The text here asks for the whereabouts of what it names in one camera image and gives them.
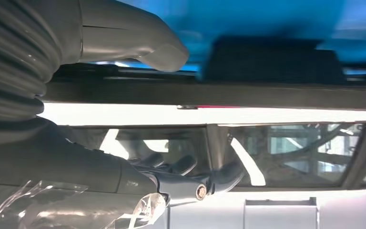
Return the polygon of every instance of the blue surface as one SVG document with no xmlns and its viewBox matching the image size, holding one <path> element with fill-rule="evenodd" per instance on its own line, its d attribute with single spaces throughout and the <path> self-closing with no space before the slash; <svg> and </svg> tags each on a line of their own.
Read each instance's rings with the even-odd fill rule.
<svg viewBox="0 0 366 229">
<path fill-rule="evenodd" d="M 221 35 L 320 39 L 347 64 L 366 63 L 366 0 L 120 0 L 162 18 L 203 61 Z"/>
</svg>

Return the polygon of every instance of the white light strip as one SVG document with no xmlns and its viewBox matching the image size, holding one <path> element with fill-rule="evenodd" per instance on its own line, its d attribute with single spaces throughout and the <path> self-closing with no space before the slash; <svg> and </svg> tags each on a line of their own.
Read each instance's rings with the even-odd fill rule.
<svg viewBox="0 0 366 229">
<path fill-rule="evenodd" d="M 266 180 L 264 179 L 263 173 L 257 167 L 255 161 L 244 149 L 241 143 L 236 138 L 233 138 L 231 146 L 232 148 L 234 148 L 239 159 L 242 161 L 246 171 L 249 173 L 250 183 L 253 186 L 265 186 Z"/>
<path fill-rule="evenodd" d="M 365 111 L 276 108 L 200 108 L 168 105 L 45 103 L 41 117 L 58 125 L 246 125 L 366 121 Z"/>
</svg>

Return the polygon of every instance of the metal frame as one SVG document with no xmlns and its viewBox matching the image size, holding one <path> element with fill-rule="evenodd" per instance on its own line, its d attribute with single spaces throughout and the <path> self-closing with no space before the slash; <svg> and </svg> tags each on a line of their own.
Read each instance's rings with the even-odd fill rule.
<svg viewBox="0 0 366 229">
<path fill-rule="evenodd" d="M 366 87 L 141 80 L 53 81 L 44 101 L 366 110 Z"/>
<path fill-rule="evenodd" d="M 353 166 L 347 171 L 342 187 L 344 189 L 353 189 L 359 186 L 361 180 L 356 181 L 361 176 L 361 169 L 366 167 L 366 127 L 363 130 L 363 137 L 357 143 L 357 153 L 353 158 Z"/>
<path fill-rule="evenodd" d="M 219 127 L 218 125 L 211 124 L 205 126 L 206 141 L 207 141 L 207 157 L 210 161 L 210 169 L 217 170 L 223 167 L 226 162 L 226 148 L 228 147 L 228 141 L 223 139 L 227 138 L 228 127 Z"/>
</svg>

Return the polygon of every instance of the clear plastic sheet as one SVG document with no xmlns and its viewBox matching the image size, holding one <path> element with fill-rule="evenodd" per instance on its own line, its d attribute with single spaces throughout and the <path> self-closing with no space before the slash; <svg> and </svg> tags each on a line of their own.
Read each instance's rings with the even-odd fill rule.
<svg viewBox="0 0 366 229">
<path fill-rule="evenodd" d="M 164 212 L 162 195 L 144 197 L 86 191 L 58 182 L 0 185 L 0 229 L 133 229 Z"/>
</svg>

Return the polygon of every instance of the white panel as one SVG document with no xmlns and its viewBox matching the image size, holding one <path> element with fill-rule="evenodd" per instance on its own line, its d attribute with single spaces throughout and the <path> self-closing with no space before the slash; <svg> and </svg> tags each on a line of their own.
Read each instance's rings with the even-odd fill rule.
<svg viewBox="0 0 366 229">
<path fill-rule="evenodd" d="M 244 199 L 217 198 L 171 208 L 170 229 L 242 229 Z"/>
<path fill-rule="evenodd" d="M 366 195 L 318 200 L 320 229 L 366 229 Z"/>
<path fill-rule="evenodd" d="M 316 229 L 316 206 L 246 206 L 245 229 Z"/>
</svg>

